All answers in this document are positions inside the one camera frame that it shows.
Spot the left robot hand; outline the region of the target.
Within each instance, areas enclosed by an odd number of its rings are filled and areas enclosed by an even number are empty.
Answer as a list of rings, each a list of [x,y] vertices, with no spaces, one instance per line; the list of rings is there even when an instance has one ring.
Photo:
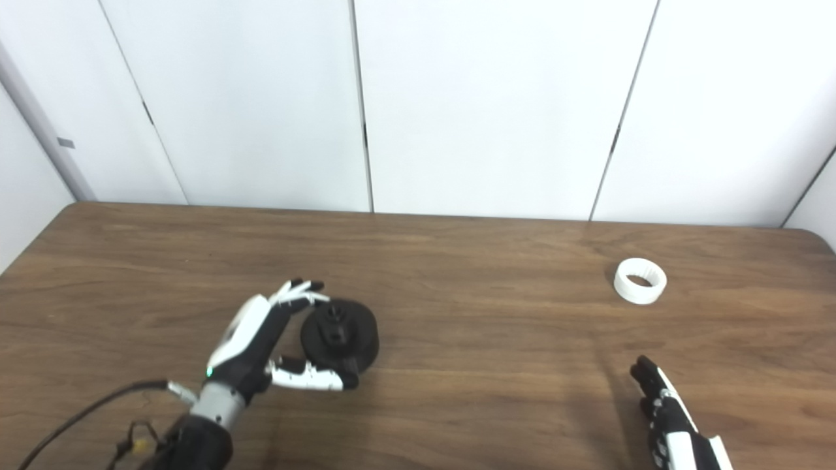
[[[329,301],[320,281],[291,279],[269,296],[248,298],[226,329],[206,366],[205,384],[220,384],[249,403],[269,386],[297,390],[354,390],[355,373],[315,366],[301,359],[272,359],[290,319]]]

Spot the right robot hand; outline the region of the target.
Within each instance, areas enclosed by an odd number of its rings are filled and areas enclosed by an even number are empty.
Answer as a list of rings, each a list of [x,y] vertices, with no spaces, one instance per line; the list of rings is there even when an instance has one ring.
[[[648,447],[657,469],[732,469],[722,438],[699,432],[663,369],[639,355],[630,375],[644,394],[639,408],[649,422]]]

